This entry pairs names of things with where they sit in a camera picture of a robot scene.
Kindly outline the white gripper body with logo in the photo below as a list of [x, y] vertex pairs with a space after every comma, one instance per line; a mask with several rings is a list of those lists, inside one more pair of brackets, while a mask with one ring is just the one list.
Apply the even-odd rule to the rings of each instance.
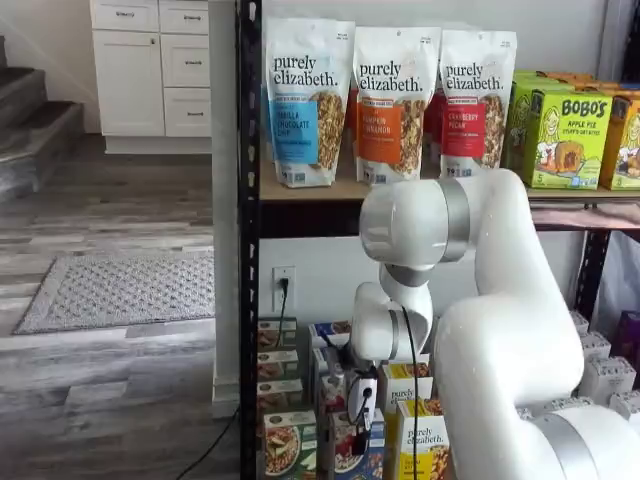
[[348, 422], [370, 428], [375, 418], [378, 374], [376, 369], [348, 373]]

